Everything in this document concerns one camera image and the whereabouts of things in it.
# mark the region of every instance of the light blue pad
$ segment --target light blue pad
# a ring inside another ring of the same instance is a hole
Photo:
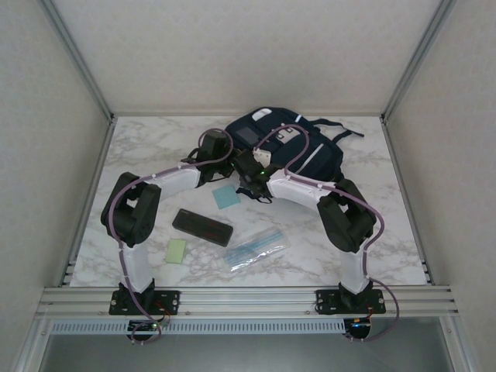
[[[223,188],[218,188],[217,190],[212,191],[212,193],[219,209],[227,208],[230,205],[239,203],[238,194],[231,184],[228,184]]]

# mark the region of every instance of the yellow-green pad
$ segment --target yellow-green pad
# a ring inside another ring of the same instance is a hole
[[[165,256],[165,262],[169,264],[182,264],[184,249],[186,248],[186,240],[183,239],[171,239],[169,241],[169,247],[167,248],[167,255]]]

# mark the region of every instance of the marble table surface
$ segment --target marble table surface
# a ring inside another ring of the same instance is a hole
[[[84,234],[71,287],[115,287],[120,279],[116,242],[107,236],[100,214],[120,174],[156,173],[177,165],[196,147],[198,136],[212,127],[225,128],[233,117],[121,117],[105,160],[98,190]],[[391,158],[378,118],[334,117],[365,138],[349,136],[339,142],[344,152],[343,173],[353,180],[366,200],[383,215],[385,234],[369,250],[372,277],[385,284],[425,284],[425,275],[413,239]],[[329,137],[337,128],[322,129]],[[157,286],[314,286],[339,283],[338,250],[328,241],[319,216],[291,201],[260,204],[240,195],[241,203],[219,210],[212,190],[228,180],[182,191],[160,204],[152,235],[147,240],[149,262]],[[280,227],[291,246],[233,273],[223,260],[224,248],[174,229],[180,208],[208,216],[234,227],[231,242]],[[166,263],[170,239],[185,239],[182,264]]]

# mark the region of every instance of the wire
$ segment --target wire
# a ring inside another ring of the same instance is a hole
[[[339,195],[341,195],[341,196],[343,196],[345,198],[348,198],[352,202],[355,202],[355,203],[363,206],[365,209],[369,210],[370,212],[374,213],[375,216],[377,217],[377,219],[379,220],[379,223],[381,224],[380,227],[379,227],[379,231],[377,232],[377,234],[375,234],[372,238],[370,238],[365,243],[365,246],[363,246],[362,268],[363,268],[363,274],[365,275],[365,278],[369,279],[370,281],[372,281],[374,283],[379,284],[381,287],[383,287],[391,295],[391,297],[393,299],[393,302],[394,302],[394,306],[396,308],[396,316],[394,317],[394,321],[393,321],[393,324],[391,324],[391,327],[389,327],[388,329],[384,330],[383,332],[379,333],[376,336],[372,336],[372,337],[369,337],[369,338],[366,338],[366,339],[360,339],[360,340],[361,340],[361,342],[364,342],[365,343],[365,342],[374,341],[376,339],[380,339],[382,336],[385,336],[386,334],[388,334],[390,331],[392,331],[398,325],[398,320],[399,320],[399,317],[400,317],[400,307],[399,307],[399,304],[398,304],[398,300],[397,300],[396,296],[394,295],[393,291],[386,284],[384,284],[383,282],[379,281],[378,279],[373,279],[372,277],[370,277],[369,274],[368,274],[368,271],[367,271],[367,250],[384,233],[384,228],[385,228],[384,218],[382,217],[382,215],[379,213],[378,210],[376,210],[374,207],[372,207],[371,205],[369,205],[367,202],[365,202],[365,201],[357,198],[356,196],[353,196],[353,195],[351,195],[351,194],[349,194],[349,193],[347,193],[347,192],[345,192],[343,190],[339,190],[338,188],[334,188],[332,186],[329,186],[328,184],[323,184],[320,181],[312,180],[311,178],[296,176],[294,173],[292,173],[292,172],[289,171],[289,167],[292,164],[294,164],[300,157],[302,157],[303,154],[308,149],[308,147],[310,146],[310,139],[308,137],[308,132],[304,128],[302,128],[301,126],[298,126],[296,124],[287,124],[285,126],[280,126],[280,127],[276,128],[275,130],[273,130],[272,132],[270,132],[269,134],[267,134],[257,144],[257,146],[255,147],[255,150],[258,150],[260,148],[260,146],[262,146],[262,144],[265,141],[267,141],[269,138],[271,138],[274,134],[276,134],[280,130],[286,129],[288,127],[289,128],[295,128],[295,129],[297,129],[299,132],[301,132],[305,136],[305,147],[303,148],[303,150],[296,157],[294,157],[293,160],[291,160],[289,163],[287,163],[286,164],[286,167],[284,167],[284,173],[287,176],[289,176],[289,179],[290,180],[297,181],[297,182],[299,182],[301,184],[306,184],[306,185],[317,187],[317,188],[323,188],[325,190],[328,190],[328,191],[331,191],[331,192],[335,192],[335,193],[337,193],[337,194],[339,194]]]
[[[146,343],[151,343],[151,342],[156,341],[157,339],[159,339],[160,336],[162,335],[162,330],[160,328],[160,324],[157,324],[157,321],[143,308],[143,306],[141,306],[141,304],[138,302],[138,299],[136,298],[136,295],[134,294],[133,285],[131,283],[131,280],[129,279],[129,273],[128,273],[128,270],[127,270],[126,261],[124,259],[124,244],[122,243],[122,240],[119,238],[119,236],[117,235],[117,232],[115,231],[115,226],[114,226],[114,211],[115,211],[115,207],[117,206],[117,203],[119,202],[119,200],[121,199],[121,197],[128,190],[130,190],[131,188],[133,188],[133,186],[136,186],[137,184],[140,184],[141,182],[145,182],[145,181],[149,181],[149,180],[156,179],[156,178],[159,178],[159,177],[163,177],[163,176],[165,176],[167,174],[170,174],[170,173],[173,173],[175,171],[178,171],[181,168],[192,168],[192,167],[196,168],[196,167],[199,167],[201,165],[214,164],[214,163],[219,163],[221,161],[226,160],[229,157],[229,155],[231,155],[231,152],[234,149],[234,142],[233,142],[233,138],[231,137],[231,135],[229,133],[227,133],[224,129],[219,129],[219,128],[207,129],[207,130],[205,130],[200,135],[200,138],[199,138],[198,142],[201,141],[201,139],[205,136],[206,133],[211,132],[211,131],[221,132],[221,133],[223,133],[228,138],[228,140],[229,140],[229,150],[228,150],[228,152],[227,152],[226,155],[224,155],[223,157],[221,157],[219,159],[216,159],[216,160],[207,160],[207,161],[202,161],[202,162],[196,163],[196,164],[182,164],[181,166],[178,166],[178,167],[173,167],[173,168],[170,168],[170,169],[162,170],[161,172],[159,172],[157,174],[150,174],[148,176],[144,176],[144,177],[138,178],[137,180],[135,180],[135,181],[127,184],[124,188],[122,188],[122,190],[117,193],[117,195],[112,200],[112,203],[110,204],[110,209],[108,211],[108,223],[109,223],[108,224],[108,227],[110,229],[110,233],[112,235],[112,238],[114,238],[117,241],[117,244],[119,245],[119,261],[121,263],[122,273],[124,274],[124,281],[126,282],[126,287],[129,290],[129,294],[131,295],[131,299],[133,300],[134,305],[136,305],[136,307],[141,312],[141,314],[143,314],[148,319],[147,321],[144,321],[144,322],[141,322],[140,324],[138,324],[132,330],[132,332],[131,332],[131,341],[133,343],[135,343],[135,341],[136,341],[135,338],[134,338],[134,335],[135,335],[136,331],[139,328],[141,328],[142,326],[146,325],[146,324],[156,324],[157,325],[158,334],[156,336],[154,336],[154,337],[151,337],[150,339],[148,339],[146,341],[140,341],[140,343],[142,345],[144,345]]]

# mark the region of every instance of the clear plastic bag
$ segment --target clear plastic bag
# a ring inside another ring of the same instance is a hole
[[[228,248],[224,261],[233,272],[289,247],[281,229],[271,227],[253,234],[241,244]]]

